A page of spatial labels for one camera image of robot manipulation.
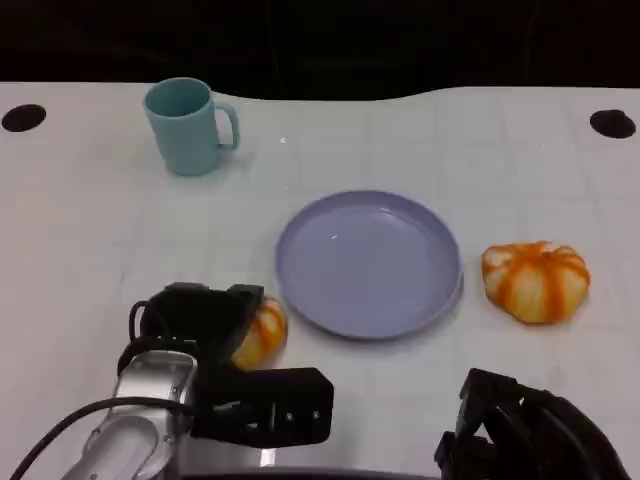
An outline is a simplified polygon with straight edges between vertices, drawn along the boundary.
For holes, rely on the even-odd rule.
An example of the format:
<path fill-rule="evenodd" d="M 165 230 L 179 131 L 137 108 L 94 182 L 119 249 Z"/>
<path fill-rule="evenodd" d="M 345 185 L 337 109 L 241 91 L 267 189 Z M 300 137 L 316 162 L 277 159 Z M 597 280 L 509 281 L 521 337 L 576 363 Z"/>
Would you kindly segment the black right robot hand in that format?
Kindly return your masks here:
<path fill-rule="evenodd" d="M 628 479 L 609 439 L 548 390 L 472 368 L 454 431 L 434 460 L 443 479 Z"/>

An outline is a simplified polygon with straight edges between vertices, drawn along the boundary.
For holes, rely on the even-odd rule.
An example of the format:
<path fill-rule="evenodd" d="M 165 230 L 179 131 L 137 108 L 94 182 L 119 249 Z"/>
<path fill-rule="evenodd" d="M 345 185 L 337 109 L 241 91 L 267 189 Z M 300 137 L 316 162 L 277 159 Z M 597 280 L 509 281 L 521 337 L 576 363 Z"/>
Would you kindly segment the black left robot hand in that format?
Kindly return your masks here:
<path fill-rule="evenodd" d="M 156 342 L 162 349 L 186 352 L 205 365 L 225 365 L 246 338 L 265 299 L 259 285 L 234 284 L 214 290 L 201 283 L 175 282 L 130 312 L 130 343 Z"/>

